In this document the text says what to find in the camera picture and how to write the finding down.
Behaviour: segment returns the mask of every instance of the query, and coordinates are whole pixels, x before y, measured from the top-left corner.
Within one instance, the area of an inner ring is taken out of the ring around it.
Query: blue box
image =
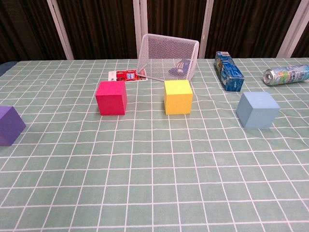
[[[233,62],[230,54],[228,52],[216,52],[215,64],[225,90],[239,92],[244,76]]]
[[[236,113],[244,128],[269,128],[280,106],[267,92],[244,92]]]

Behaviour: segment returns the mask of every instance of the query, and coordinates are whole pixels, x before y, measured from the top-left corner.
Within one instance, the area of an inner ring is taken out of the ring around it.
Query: blue snack box
[[[216,67],[226,91],[241,90],[244,76],[233,62],[228,52],[216,52]]]

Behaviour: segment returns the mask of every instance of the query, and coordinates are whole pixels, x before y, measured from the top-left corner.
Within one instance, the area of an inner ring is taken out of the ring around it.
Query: red cube
[[[102,81],[96,93],[101,115],[126,113],[126,84],[124,81]]]

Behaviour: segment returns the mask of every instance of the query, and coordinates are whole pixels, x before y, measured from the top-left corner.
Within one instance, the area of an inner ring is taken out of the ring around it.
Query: purple cube
[[[12,145],[25,127],[14,107],[0,106],[0,146]]]

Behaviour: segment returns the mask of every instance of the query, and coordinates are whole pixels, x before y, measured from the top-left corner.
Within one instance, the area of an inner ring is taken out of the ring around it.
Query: spray can
[[[294,65],[267,69],[263,80],[266,85],[280,85],[309,79],[309,65]]]

